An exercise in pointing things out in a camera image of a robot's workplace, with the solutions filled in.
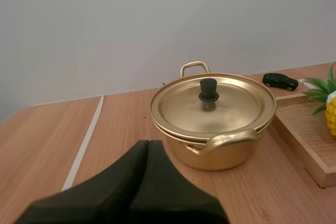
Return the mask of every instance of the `black lid knob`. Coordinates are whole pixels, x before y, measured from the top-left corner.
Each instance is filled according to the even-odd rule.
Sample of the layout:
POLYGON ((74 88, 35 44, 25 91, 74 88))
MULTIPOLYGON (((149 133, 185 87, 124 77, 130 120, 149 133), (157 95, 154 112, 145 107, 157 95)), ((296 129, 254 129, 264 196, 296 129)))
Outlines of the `black lid knob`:
POLYGON ((200 81, 201 93, 198 95, 199 99, 203 102, 214 102, 219 98, 216 92, 217 81, 213 78, 205 78, 200 81))

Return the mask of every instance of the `wooden table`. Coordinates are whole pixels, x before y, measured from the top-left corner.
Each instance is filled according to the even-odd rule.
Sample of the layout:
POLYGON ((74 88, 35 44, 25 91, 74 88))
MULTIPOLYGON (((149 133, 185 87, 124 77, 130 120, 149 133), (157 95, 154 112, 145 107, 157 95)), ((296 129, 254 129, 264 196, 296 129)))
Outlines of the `wooden table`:
MULTIPOLYGON (((326 76, 330 64, 278 71, 293 78, 326 76)), ((263 74, 249 77, 261 81, 263 74)), ((307 87, 302 83, 296 91, 307 87)), ((288 91, 271 88, 275 96, 288 91)), ((120 158, 138 140, 163 140, 177 169, 220 200, 231 223, 336 223, 336 188, 321 189, 269 127, 254 156, 221 172, 185 166, 151 123, 155 90, 107 95, 74 185, 120 158)), ((100 98, 26 108, 0 125, 0 220, 12 223, 35 199, 60 192, 100 98)))

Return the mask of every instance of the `toy car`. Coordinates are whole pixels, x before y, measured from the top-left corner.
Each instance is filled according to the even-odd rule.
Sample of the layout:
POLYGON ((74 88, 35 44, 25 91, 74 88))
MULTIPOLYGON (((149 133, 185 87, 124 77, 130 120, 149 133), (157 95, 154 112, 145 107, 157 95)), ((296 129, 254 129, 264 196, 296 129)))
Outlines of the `toy car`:
POLYGON ((289 78, 281 73, 267 73, 263 77, 263 83, 267 87, 276 87, 292 91, 299 85, 297 80, 289 78))

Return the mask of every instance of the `pineapple leaves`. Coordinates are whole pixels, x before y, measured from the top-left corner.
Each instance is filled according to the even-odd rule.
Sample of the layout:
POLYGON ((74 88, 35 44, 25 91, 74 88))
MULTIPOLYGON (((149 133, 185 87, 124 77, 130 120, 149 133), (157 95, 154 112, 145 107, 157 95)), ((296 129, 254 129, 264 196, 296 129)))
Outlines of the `pineapple leaves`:
POLYGON ((327 74, 328 81, 330 80, 332 82, 334 82, 334 76, 333 76, 333 73, 332 73, 334 65, 335 65, 335 62, 331 65, 331 67, 329 68, 328 74, 327 74))
POLYGON ((328 98, 327 94, 323 94, 323 95, 314 95, 313 97, 310 97, 309 99, 312 101, 316 101, 316 102, 326 102, 328 98))
POLYGON ((323 111, 323 110, 326 110, 326 109, 327 109, 327 107, 326 107, 326 105, 324 104, 324 105, 318 107, 318 108, 314 111, 313 115, 316 115, 317 113, 319 113, 319 112, 321 112, 321 111, 323 111))
POLYGON ((314 77, 307 77, 307 81, 310 84, 315 85, 316 87, 320 88, 324 92, 328 93, 328 86, 325 81, 319 78, 314 78, 314 77))
POLYGON ((302 93, 305 94, 308 97, 313 97, 315 95, 328 95, 328 93, 324 92, 321 89, 310 89, 310 90, 307 90, 307 91, 302 92, 302 93))
POLYGON ((336 91, 336 83, 328 79, 328 90, 329 93, 336 91))

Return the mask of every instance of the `white stripe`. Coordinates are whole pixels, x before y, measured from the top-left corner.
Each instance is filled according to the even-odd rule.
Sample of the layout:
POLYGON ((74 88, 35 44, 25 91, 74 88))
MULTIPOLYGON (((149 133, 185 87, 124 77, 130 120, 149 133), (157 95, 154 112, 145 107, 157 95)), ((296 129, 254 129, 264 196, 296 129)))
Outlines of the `white stripe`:
POLYGON ((304 79, 299 79, 299 82, 302 82, 306 87, 310 88, 310 89, 315 89, 316 87, 312 84, 310 84, 309 82, 306 82, 304 79))
POLYGON ((69 171, 68 177, 64 182, 62 191, 69 189, 72 186, 72 183, 74 182, 73 180, 75 179, 75 176, 77 174, 80 163, 82 162, 82 159, 84 157, 84 153, 86 151, 86 148, 88 147, 88 144, 89 144, 89 141, 91 139, 93 130, 96 127, 96 123, 97 123, 99 115, 100 115, 101 107, 103 105, 103 100, 104 100, 104 96, 102 95, 101 98, 100 98, 100 102, 98 103, 96 112, 93 115, 92 121, 91 121, 90 126, 88 128, 88 131, 86 132, 86 135, 83 139, 82 145, 80 146, 80 148, 78 150, 77 156, 76 156, 75 160, 73 161, 73 164, 72 164, 72 167, 69 171))

